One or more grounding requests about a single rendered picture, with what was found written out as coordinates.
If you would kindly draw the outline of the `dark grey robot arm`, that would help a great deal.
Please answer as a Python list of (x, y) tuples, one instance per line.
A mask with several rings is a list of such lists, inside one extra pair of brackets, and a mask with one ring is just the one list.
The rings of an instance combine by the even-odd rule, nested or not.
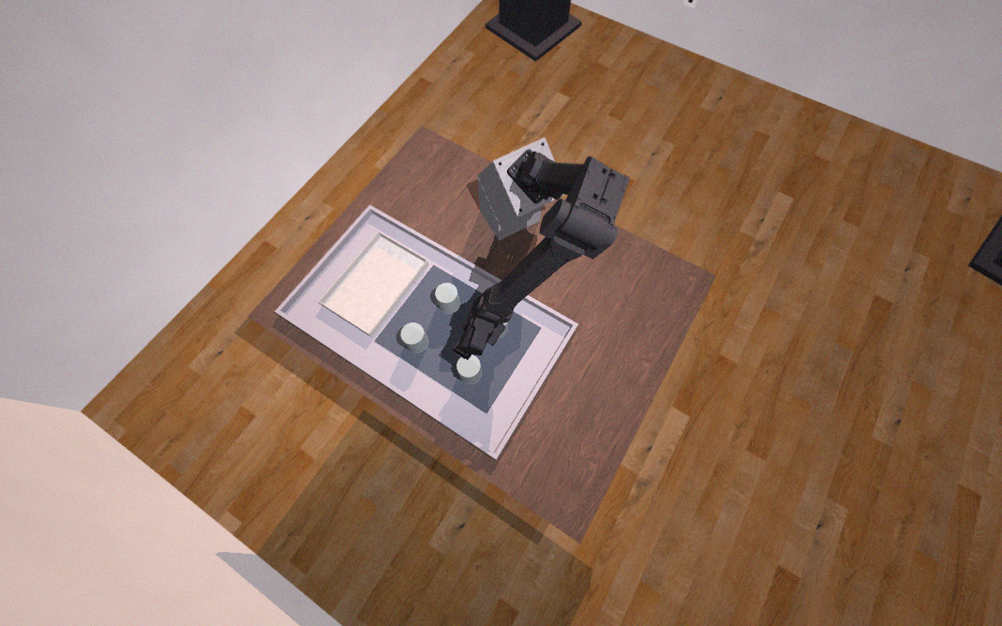
[[(630, 183), (628, 175), (596, 157), (588, 156), (584, 163), (557, 163), (531, 149), (515, 160), (507, 174), (532, 202), (549, 197), (557, 202), (543, 216), (540, 234), (545, 238), (540, 245), (474, 300), (466, 330), (453, 347), (467, 360), (483, 354), (494, 324), (509, 321), (515, 306), (565, 263), (582, 255), (595, 259), (614, 243), (618, 227), (613, 225)], [(562, 193), (568, 195), (566, 201), (560, 199)]]

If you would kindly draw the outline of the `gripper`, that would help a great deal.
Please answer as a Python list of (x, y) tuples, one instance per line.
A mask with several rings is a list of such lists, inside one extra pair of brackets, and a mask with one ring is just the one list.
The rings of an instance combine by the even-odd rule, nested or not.
[[(471, 315), (471, 312), (470, 312), (470, 315)], [(469, 319), (469, 316), (467, 316), (467, 320)], [(463, 322), (463, 324), (461, 324), (461, 327), (463, 327), (464, 332), (466, 330), (465, 322), (466, 322), (466, 320)], [(501, 335), (501, 333), (504, 332), (504, 329), (505, 329), (505, 324), (495, 323), (494, 324), (494, 328), (493, 328), (492, 337), (487, 342), (489, 342), (490, 345), (494, 346), (495, 342), (497, 342), (497, 338), (499, 338), (500, 335)]]

